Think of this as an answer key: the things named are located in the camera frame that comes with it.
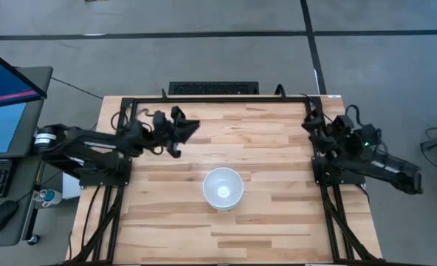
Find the blue lit screen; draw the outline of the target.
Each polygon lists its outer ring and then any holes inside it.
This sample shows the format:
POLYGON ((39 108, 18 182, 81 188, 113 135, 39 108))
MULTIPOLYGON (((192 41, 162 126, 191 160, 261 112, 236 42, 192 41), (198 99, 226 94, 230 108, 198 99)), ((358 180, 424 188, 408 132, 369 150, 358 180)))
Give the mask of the blue lit screen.
POLYGON ((9 150, 25 107, 25 103, 0 107, 0 153, 9 150))

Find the white blue bottle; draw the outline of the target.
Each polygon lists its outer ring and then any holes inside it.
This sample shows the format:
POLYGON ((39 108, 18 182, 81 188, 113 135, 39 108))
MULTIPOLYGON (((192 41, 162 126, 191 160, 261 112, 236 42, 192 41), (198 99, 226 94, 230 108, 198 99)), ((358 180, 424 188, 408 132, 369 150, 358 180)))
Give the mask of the white blue bottle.
POLYGON ((62 193, 53 189, 41 189, 40 191, 35 191, 32 195, 32 200, 39 202, 43 208, 58 205, 62 199, 62 193))

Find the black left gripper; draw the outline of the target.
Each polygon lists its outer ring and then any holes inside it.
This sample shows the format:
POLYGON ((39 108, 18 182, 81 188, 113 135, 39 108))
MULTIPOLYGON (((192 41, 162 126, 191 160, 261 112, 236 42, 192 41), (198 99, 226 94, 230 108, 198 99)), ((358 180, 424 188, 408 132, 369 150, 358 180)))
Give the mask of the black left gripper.
POLYGON ((164 131, 152 131, 153 142, 156 147, 166 148, 166 151, 173 158, 179 158, 181 151, 178 150, 177 145, 179 142, 186 143, 193 134, 200 127, 199 120, 181 119, 179 130, 179 138, 176 136, 178 128, 176 126, 177 119, 183 115, 182 110, 178 106, 174 106, 171 109, 172 121, 168 120, 168 127, 164 131))

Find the tilted computer monitor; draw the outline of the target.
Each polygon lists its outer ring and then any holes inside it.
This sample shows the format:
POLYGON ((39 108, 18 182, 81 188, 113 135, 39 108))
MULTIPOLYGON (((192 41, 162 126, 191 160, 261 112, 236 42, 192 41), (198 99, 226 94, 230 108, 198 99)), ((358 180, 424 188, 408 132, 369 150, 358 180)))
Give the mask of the tilted computer monitor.
POLYGON ((45 98, 45 91, 0 57, 0 107, 45 98))

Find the white bowl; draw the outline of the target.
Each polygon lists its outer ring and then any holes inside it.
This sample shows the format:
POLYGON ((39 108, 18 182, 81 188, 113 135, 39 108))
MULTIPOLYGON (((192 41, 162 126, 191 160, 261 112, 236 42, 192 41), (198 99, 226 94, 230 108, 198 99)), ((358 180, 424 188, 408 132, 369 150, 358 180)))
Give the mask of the white bowl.
POLYGON ((207 203, 210 207, 212 207, 218 211, 229 211, 229 210, 232 210, 233 208, 237 207, 241 203, 241 201, 237 201, 234 204, 224 205, 224 206, 214 204, 213 202, 207 202, 207 203))

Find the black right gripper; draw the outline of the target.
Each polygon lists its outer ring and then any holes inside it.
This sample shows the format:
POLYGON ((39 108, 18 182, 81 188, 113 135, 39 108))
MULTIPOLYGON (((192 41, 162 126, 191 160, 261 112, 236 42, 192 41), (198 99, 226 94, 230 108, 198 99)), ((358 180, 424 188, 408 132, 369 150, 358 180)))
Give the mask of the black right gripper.
POLYGON ((308 131, 316 130, 316 135, 310 135, 312 145, 322 154, 340 153, 351 131, 335 131, 331 123, 323 123, 323 113, 319 109, 312 110, 302 123, 302 127, 308 131))

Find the black computer mouse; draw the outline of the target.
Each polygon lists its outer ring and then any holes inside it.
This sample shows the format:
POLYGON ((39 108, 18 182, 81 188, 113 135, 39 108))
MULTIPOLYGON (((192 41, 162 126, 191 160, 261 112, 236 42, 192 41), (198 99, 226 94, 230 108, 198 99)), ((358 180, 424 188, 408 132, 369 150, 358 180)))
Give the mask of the black computer mouse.
POLYGON ((7 200, 0 204, 0 232, 7 223, 12 219, 18 210, 18 203, 13 200, 7 200))

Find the black floor grille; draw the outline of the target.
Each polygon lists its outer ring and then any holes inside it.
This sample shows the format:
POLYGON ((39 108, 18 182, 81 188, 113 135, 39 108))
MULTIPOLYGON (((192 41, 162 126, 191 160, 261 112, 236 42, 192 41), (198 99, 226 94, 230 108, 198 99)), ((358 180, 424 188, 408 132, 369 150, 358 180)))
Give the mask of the black floor grille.
POLYGON ((175 81, 169 83, 169 95, 258 95, 258 82, 175 81))

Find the black aluminium table frame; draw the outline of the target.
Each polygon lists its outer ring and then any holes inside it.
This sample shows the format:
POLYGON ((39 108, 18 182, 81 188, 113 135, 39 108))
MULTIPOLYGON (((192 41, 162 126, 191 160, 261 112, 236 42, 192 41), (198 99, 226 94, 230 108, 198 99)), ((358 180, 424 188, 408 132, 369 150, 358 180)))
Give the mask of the black aluminium table frame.
POLYGON ((94 257, 114 265, 326 263, 333 259, 314 153, 302 127, 301 96, 140 98, 140 108, 179 106, 201 127, 178 159, 144 153, 123 192, 114 248, 105 235, 94 257), (202 193, 215 168, 237 171, 244 197, 218 211, 202 193))

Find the mint green bowl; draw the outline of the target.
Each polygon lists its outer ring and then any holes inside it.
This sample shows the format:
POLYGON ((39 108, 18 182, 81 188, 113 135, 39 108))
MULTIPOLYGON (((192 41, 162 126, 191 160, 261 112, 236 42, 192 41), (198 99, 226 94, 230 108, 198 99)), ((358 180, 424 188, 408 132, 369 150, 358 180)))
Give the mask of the mint green bowl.
POLYGON ((244 181, 231 168, 216 168, 209 172, 202 183, 202 194, 206 202, 230 205, 241 201, 244 195, 244 181))

